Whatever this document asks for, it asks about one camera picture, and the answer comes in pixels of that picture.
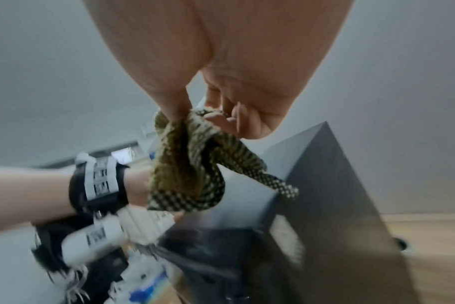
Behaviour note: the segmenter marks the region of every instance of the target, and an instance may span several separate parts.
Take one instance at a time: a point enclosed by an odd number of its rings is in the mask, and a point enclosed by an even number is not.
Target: checkered cloth
[[[203,118],[214,111],[193,110],[176,122],[156,115],[160,147],[148,185],[148,209],[191,212],[216,206],[226,186],[218,164],[295,199],[298,189],[267,174],[266,164],[236,136]]]

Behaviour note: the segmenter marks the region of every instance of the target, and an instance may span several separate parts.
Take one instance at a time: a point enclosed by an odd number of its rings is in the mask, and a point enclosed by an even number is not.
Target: hole
[[[402,238],[395,237],[394,240],[396,241],[397,247],[399,248],[399,250],[401,250],[401,252],[405,251],[409,247],[408,242],[406,242]]]

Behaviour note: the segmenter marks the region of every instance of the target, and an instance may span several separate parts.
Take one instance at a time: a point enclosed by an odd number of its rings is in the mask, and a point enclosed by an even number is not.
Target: black surface
[[[396,243],[327,123],[262,158],[269,173],[299,188],[296,201],[236,175],[217,207],[187,215],[159,243],[184,257],[177,262],[196,303],[418,303]],[[305,247],[301,265],[269,233],[276,214]],[[238,276],[199,273],[189,261]]]

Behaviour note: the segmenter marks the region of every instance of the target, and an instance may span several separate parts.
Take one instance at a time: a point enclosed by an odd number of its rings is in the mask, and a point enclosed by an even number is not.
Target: forearm
[[[0,230],[73,215],[71,176],[66,170],[0,168]]]

